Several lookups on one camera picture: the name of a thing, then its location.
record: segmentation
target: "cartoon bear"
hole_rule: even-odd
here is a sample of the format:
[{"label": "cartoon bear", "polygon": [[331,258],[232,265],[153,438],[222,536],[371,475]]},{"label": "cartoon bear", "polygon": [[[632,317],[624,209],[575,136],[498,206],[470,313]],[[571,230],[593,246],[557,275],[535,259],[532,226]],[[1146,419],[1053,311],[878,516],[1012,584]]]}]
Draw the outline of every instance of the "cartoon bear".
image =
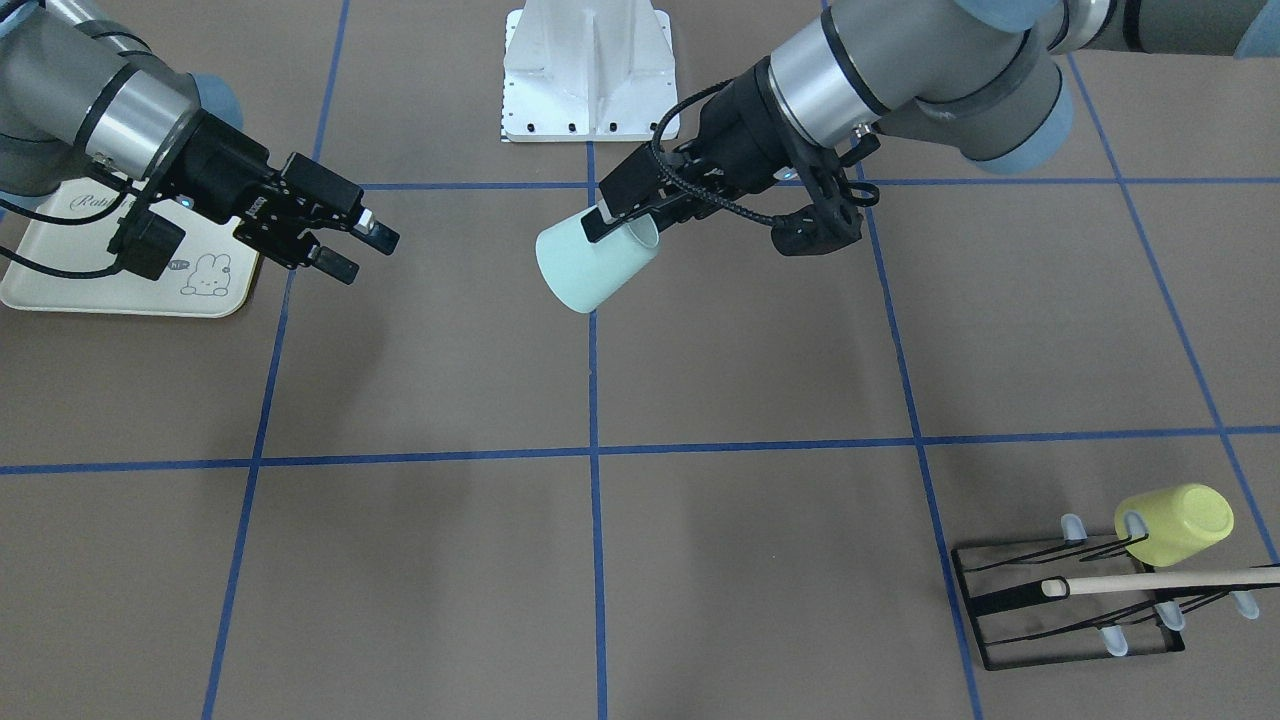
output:
[{"label": "cartoon bear", "polygon": [[230,255],[201,255],[196,260],[196,270],[187,278],[183,295],[214,295],[221,297],[232,284]]}]

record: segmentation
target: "yellow cup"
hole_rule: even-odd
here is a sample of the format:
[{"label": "yellow cup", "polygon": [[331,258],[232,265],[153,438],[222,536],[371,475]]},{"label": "yellow cup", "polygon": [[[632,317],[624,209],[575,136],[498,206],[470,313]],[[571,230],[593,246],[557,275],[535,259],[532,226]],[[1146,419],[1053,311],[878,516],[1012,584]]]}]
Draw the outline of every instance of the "yellow cup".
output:
[{"label": "yellow cup", "polygon": [[1116,534],[1126,537],[1125,512],[1135,511],[1147,524],[1147,539],[1129,546],[1129,555],[1155,568],[1167,568],[1226,538],[1235,516],[1216,489],[1189,483],[1135,495],[1116,507]]}]

